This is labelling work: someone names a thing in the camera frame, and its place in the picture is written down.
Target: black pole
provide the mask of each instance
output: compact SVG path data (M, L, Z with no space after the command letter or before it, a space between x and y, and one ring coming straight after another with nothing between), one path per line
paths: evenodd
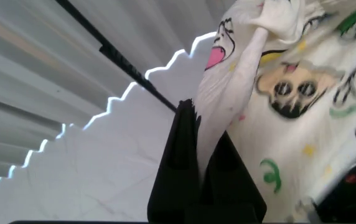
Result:
M176 111L176 107L168 101L163 95L161 95L149 80L136 70L136 68L130 64L130 62L103 36L98 29L96 29L88 19L86 19L76 7L70 3L69 0L55 0L67 13L69 13L81 26L84 27L96 40L98 40L102 47L99 51L111 60L114 64L119 66L124 72L126 72L131 78L133 78L138 84L160 100L172 111Z

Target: white cloth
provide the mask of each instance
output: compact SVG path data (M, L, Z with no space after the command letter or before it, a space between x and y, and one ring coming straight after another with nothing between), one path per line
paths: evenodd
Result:
M205 142L231 118L228 133L267 204L264 222L305 221L293 214L299 202L322 197L356 159L356 8L335 16L317 1L266 0L261 10L260 1L239 0L224 15L230 27L218 30L213 49L223 54L212 51L195 101L198 160L207 165ZM240 65L258 66L243 56L255 27L269 35L248 101L254 77ZM230 85L238 74L251 84Z

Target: green squiggle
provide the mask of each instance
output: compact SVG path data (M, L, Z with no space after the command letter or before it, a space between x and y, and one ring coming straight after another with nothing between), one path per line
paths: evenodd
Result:
M273 170L273 172L266 172L264 174L264 182L266 182L267 184L271 184L275 182L276 186L273 192L276 194L279 192L280 188L282 187L282 180L280 179L279 167L272 159L263 159L260 163L260 166L263 164L270 166L270 168L272 168Z
M352 113L356 113L356 105L351 105L345 110L339 111L333 108L330 109L330 116L333 118L344 118Z

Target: white wall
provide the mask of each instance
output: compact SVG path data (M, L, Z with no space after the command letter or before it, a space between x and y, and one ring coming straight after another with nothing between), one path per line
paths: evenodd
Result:
M172 103L194 97L212 38L193 57L180 54L150 80ZM0 181L0 224L15 220L145 221L146 207L174 114L140 86L111 113L33 154L27 168Z

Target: pink tongue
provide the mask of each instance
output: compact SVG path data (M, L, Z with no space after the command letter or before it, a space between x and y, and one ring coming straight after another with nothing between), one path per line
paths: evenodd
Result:
M208 59L205 69L220 63L225 56L225 51L221 47L213 47L211 49L210 58Z

